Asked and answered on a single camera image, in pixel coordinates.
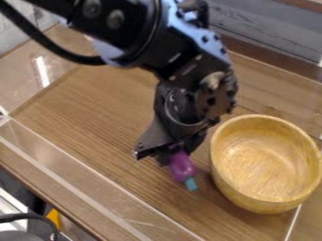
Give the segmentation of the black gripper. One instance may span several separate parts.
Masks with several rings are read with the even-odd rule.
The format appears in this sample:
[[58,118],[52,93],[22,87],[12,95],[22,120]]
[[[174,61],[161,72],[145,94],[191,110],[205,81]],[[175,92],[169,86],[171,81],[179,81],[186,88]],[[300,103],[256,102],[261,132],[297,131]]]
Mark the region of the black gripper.
[[135,146],[135,158],[155,156],[162,167],[170,165],[170,147],[181,145],[193,154],[205,142],[207,129],[219,123],[209,117],[210,107],[199,109],[197,94],[159,83],[155,92],[153,123]]

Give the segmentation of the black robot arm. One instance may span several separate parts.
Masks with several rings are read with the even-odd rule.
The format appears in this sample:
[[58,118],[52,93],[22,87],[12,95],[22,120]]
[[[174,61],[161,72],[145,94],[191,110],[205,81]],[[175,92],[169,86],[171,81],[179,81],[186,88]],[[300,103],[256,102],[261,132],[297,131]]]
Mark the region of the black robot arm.
[[238,81],[222,38],[209,27],[205,0],[24,0],[50,11],[93,39],[97,54],[59,46],[8,0],[0,13],[52,53],[75,63],[138,67],[159,79],[154,120],[142,134],[135,158],[167,166],[205,141],[207,129],[235,107]]

